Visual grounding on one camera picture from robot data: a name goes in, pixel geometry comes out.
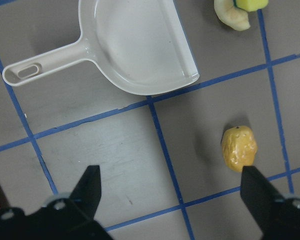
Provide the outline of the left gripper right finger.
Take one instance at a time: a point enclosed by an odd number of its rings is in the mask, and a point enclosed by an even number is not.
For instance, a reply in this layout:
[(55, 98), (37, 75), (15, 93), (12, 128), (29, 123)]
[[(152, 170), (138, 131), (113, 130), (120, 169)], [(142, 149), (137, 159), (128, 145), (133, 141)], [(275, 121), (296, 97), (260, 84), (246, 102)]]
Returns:
[(253, 165), (242, 169), (240, 197), (262, 240), (300, 240), (300, 197), (281, 194)]

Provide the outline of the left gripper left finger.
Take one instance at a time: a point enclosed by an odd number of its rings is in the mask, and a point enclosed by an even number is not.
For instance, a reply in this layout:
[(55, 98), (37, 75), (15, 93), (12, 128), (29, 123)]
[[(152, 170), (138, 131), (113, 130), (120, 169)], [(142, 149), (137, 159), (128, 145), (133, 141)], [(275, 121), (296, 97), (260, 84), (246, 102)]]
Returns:
[(68, 196), (57, 196), (32, 214), (1, 208), (0, 240), (110, 240), (94, 219), (101, 196), (100, 166), (89, 165)]

